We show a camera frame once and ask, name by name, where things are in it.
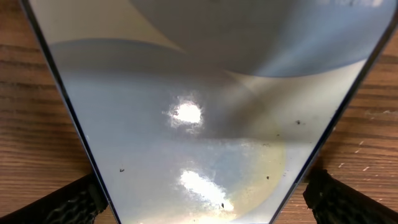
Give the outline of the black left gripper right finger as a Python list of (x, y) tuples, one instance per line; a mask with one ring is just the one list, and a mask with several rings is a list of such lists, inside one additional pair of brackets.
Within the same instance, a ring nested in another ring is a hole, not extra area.
[(317, 224), (397, 224), (397, 212), (334, 179), (327, 170), (308, 175), (303, 193)]

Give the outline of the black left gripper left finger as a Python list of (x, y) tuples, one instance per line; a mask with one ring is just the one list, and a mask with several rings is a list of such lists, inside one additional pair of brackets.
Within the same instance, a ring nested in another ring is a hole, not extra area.
[(1, 224), (93, 224), (108, 201), (94, 174), (1, 217)]

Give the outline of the blue Galaxy smartphone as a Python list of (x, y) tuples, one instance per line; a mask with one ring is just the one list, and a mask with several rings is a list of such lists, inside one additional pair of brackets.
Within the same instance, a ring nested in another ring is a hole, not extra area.
[(28, 0), (118, 223), (272, 223), (397, 1)]

